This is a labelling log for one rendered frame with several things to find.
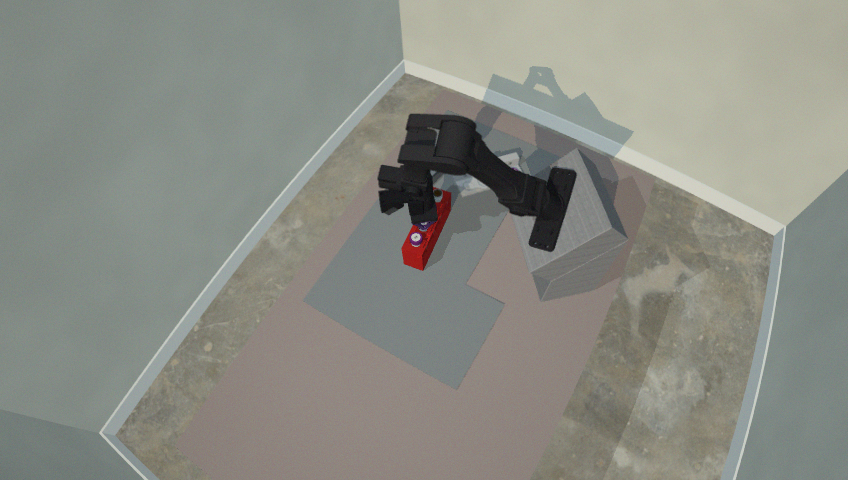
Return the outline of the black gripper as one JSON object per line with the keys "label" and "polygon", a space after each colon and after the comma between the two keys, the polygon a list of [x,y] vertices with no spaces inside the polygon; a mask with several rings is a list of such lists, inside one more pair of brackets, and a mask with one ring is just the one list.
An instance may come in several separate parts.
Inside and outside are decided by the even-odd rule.
{"label": "black gripper", "polygon": [[[412,225],[418,226],[422,230],[427,230],[433,223],[438,221],[437,216],[437,208],[435,203],[435,198],[432,195],[426,200],[417,200],[411,196],[412,199],[423,202],[424,214],[411,216]],[[426,226],[423,226],[421,223],[426,223]]]}

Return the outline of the grey flat mat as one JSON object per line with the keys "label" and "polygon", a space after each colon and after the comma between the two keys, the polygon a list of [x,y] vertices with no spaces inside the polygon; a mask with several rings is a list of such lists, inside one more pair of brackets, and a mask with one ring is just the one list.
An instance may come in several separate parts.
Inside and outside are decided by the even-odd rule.
{"label": "grey flat mat", "polygon": [[[524,174],[561,158],[474,122],[494,155],[517,153]],[[505,305],[465,284],[509,208],[491,189],[461,197],[453,175],[433,187],[451,192],[451,211],[423,271],[403,262],[408,203],[387,215],[378,198],[303,301],[457,390]]]}

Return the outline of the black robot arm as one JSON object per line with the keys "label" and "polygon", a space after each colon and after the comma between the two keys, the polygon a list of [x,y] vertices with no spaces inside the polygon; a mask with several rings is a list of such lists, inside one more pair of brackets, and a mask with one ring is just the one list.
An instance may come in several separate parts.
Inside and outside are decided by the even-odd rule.
{"label": "black robot arm", "polygon": [[[430,128],[439,130],[436,146],[437,132]],[[554,251],[577,176],[574,170],[552,168],[548,181],[514,170],[488,149],[475,122],[463,116],[409,114],[406,131],[398,157],[405,165],[380,166],[379,187],[389,189],[378,191],[382,213],[390,215],[408,203],[410,216],[424,214],[423,202],[411,196],[426,200],[432,195],[430,170],[467,173],[492,189],[509,213],[541,216],[536,217],[529,245]]]}

